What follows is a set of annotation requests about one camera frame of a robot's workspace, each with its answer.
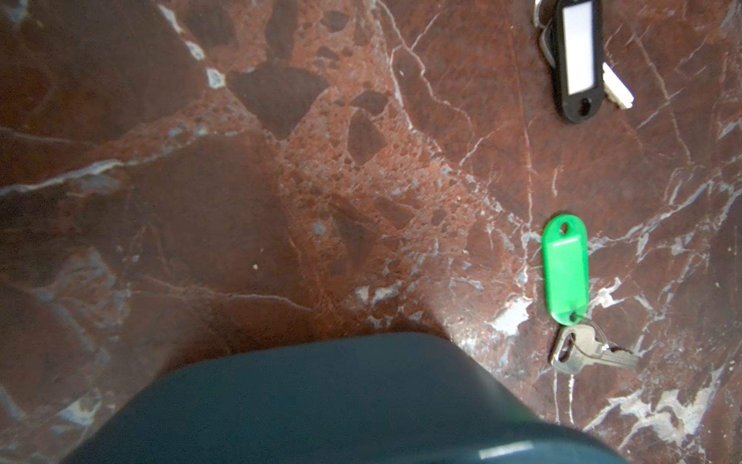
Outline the teal plastic storage tray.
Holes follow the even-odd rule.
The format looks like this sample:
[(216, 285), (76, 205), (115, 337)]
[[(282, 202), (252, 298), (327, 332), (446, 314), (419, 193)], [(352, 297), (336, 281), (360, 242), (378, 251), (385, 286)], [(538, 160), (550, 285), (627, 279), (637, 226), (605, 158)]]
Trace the teal plastic storage tray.
[(546, 423), (453, 343), (397, 333), (194, 363), (135, 396), (71, 463), (618, 463)]

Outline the key with black tag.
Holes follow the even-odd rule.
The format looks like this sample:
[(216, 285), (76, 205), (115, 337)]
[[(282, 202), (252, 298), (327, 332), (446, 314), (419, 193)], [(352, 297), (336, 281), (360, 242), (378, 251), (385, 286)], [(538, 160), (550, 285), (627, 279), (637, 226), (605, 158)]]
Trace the key with black tag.
[(633, 94), (604, 61), (600, 1), (536, 1), (533, 25), (540, 30), (539, 48), (552, 69), (555, 104), (563, 119), (585, 123), (604, 100), (621, 110), (633, 107)]

